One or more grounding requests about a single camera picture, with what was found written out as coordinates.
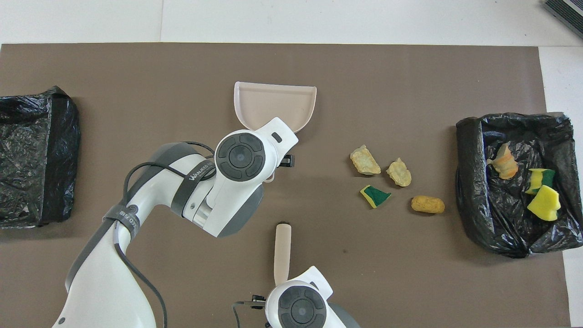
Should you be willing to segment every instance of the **brown table mat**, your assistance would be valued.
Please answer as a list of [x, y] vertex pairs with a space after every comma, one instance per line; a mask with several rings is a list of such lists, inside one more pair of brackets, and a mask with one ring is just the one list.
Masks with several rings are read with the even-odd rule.
[[[168, 208], [152, 212], [128, 257], [164, 296], [169, 327], [234, 327], [230, 305], [273, 287], [282, 220], [293, 226], [290, 276], [316, 265], [362, 327], [570, 325], [561, 253], [486, 253], [455, 208], [455, 123], [544, 113], [537, 48], [154, 43], [2, 46], [0, 95], [60, 86], [79, 106], [82, 146], [70, 220], [0, 231], [0, 326], [58, 319], [67, 271], [131, 167], [166, 142], [216, 146], [242, 128], [235, 81], [315, 85], [314, 115], [296, 167], [278, 170], [238, 234], [215, 239]], [[356, 173], [348, 155], [362, 144], [383, 171], [401, 157], [413, 183]], [[371, 210], [366, 184], [393, 196]], [[441, 197], [445, 213], [414, 213], [418, 194]], [[263, 327], [262, 311], [240, 313], [243, 327]]]

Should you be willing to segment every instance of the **beige dustpan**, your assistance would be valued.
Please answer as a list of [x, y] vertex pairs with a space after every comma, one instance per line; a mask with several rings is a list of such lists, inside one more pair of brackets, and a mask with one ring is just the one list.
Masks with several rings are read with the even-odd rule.
[[312, 117], [316, 87], [236, 82], [234, 102], [239, 121], [250, 130], [279, 117], [298, 132]]

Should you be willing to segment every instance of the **black plastic bag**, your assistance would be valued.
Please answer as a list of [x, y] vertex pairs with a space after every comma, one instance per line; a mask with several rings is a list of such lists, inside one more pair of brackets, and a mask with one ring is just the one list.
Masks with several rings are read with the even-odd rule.
[[79, 113], [54, 86], [0, 97], [0, 228], [31, 228], [71, 216]]
[[[581, 192], [573, 127], [562, 113], [553, 115], [490, 114], [469, 117], [456, 124], [458, 210], [467, 236], [483, 248], [512, 258], [547, 253], [583, 245]], [[518, 173], [499, 178], [486, 159], [499, 147], [509, 149]], [[556, 221], [539, 219], [526, 209], [533, 199], [528, 169], [556, 171], [553, 189], [561, 209]]]

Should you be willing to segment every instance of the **white robotic arm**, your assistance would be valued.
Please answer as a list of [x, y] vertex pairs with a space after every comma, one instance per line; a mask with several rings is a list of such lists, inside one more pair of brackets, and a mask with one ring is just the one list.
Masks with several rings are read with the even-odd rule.
[[162, 146], [73, 263], [65, 281], [68, 297], [53, 328], [155, 328], [123, 255], [153, 207], [166, 205], [215, 237], [231, 235], [255, 212], [262, 183], [297, 141], [274, 118], [257, 131], [226, 136], [215, 163], [183, 142]]

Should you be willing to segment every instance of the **yellow sponge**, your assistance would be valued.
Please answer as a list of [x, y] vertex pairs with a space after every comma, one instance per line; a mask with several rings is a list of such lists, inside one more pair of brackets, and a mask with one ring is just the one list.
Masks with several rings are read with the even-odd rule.
[[557, 210], [561, 208], [559, 193], [543, 184], [526, 208], [542, 220], [554, 221], [557, 219]]

